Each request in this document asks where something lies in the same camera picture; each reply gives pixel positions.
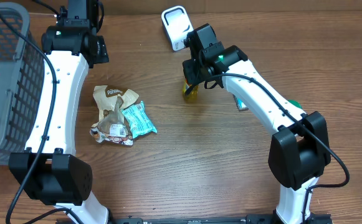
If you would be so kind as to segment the yellow bottle with silver cap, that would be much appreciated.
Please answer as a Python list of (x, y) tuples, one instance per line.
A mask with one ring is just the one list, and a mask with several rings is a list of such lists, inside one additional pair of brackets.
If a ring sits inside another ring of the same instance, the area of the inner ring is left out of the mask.
[(198, 96), (198, 89), (199, 86), (190, 85), (187, 80), (184, 81), (183, 88), (182, 88), (182, 96), (184, 101), (195, 101)]

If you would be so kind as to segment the teal white small packet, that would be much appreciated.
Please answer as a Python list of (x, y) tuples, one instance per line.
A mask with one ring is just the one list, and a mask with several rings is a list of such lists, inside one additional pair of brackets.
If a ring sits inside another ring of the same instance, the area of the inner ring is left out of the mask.
[(239, 111), (245, 111), (245, 110), (248, 110), (248, 107), (242, 102), (242, 100), (240, 100), (238, 97), (236, 97), (234, 95), (234, 99), (235, 99), (235, 102), (236, 102), (236, 106), (237, 106), (237, 109)]

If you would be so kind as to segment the teal white large packet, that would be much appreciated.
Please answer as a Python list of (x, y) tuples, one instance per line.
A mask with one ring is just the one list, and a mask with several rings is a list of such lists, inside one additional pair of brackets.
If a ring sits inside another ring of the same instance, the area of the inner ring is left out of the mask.
[(145, 112), (144, 101), (140, 101), (138, 104), (131, 105), (121, 112), (128, 121), (133, 139), (148, 133), (158, 132)]

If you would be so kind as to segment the green lid white jar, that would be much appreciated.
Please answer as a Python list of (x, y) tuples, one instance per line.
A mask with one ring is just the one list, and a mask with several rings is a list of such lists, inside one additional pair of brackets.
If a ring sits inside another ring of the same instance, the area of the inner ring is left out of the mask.
[(299, 102), (295, 101), (295, 100), (288, 100), (287, 103), (288, 103), (289, 108), (296, 107), (296, 108), (299, 108), (301, 110), (303, 109), (302, 105)]

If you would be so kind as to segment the brown snack package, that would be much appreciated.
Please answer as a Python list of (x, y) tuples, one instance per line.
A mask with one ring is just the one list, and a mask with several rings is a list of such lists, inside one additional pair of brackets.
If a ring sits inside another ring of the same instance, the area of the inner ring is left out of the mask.
[(133, 137), (121, 111), (136, 103), (138, 98), (139, 95), (131, 89), (111, 85), (95, 86), (93, 99), (98, 108), (98, 122), (92, 125), (90, 134), (96, 142), (133, 145)]

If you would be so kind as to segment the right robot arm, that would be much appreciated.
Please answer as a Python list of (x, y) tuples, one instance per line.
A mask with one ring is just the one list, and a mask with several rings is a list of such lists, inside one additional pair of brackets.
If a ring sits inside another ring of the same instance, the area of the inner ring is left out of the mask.
[(184, 94), (213, 81), (240, 99), (272, 137), (268, 163), (280, 183), (279, 203), (271, 214), (247, 215), (246, 223), (331, 223), (330, 215), (310, 211), (312, 188), (331, 161), (324, 117), (282, 97), (240, 48), (224, 48), (209, 24), (185, 34), (191, 59), (183, 62)]

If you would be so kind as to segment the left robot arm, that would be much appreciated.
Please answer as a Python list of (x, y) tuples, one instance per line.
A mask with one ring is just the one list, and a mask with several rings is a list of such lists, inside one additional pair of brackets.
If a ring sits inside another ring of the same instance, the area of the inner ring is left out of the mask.
[(88, 71), (107, 63), (99, 34), (100, 1), (69, 1), (55, 13), (37, 51), (44, 59), (44, 82), (36, 120), (25, 148), (9, 157), (19, 193), (66, 213), (74, 223), (110, 223), (111, 213), (92, 192), (92, 168), (76, 157), (75, 122)]

